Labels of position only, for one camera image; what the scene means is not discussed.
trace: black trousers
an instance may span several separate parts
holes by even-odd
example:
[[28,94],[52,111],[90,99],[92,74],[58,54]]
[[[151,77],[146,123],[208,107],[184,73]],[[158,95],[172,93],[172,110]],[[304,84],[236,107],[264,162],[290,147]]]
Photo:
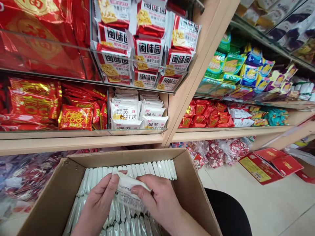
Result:
[[247,215],[230,195],[205,188],[223,236],[252,236]]

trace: open cardboard box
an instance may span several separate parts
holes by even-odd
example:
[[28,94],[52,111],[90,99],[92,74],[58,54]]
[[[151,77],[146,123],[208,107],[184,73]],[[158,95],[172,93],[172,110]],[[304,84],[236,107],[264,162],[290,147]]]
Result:
[[18,236],[61,236],[85,168],[122,166],[173,159],[173,187],[181,206],[211,235],[222,236],[210,202],[186,148],[128,150],[63,158],[43,189]]

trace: cardboard box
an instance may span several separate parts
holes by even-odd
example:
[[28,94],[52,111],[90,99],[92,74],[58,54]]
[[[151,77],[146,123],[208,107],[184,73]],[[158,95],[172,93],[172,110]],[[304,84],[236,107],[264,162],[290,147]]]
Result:
[[295,174],[307,183],[315,184],[315,166],[303,161],[300,158],[296,160],[304,167],[304,169],[297,171]]
[[283,179],[301,169],[292,156],[275,148],[251,152],[241,158],[239,163],[260,182],[266,185]]
[[211,235],[222,236],[186,148],[128,150],[70,155],[63,158],[43,189],[18,236],[61,236],[85,168],[173,159],[178,179],[174,191],[181,206]]

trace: left hand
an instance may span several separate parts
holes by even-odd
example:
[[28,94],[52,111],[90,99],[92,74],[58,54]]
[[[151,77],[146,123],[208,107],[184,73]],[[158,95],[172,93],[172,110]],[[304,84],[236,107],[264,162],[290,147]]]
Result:
[[110,173],[90,191],[71,236],[99,236],[111,209],[118,183],[119,176]]

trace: fingernail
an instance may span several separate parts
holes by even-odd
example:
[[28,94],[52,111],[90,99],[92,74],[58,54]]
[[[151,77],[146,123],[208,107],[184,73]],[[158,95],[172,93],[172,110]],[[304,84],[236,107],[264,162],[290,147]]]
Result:
[[138,195],[138,190],[132,189],[132,190],[131,190],[131,193],[134,194],[134,195]]

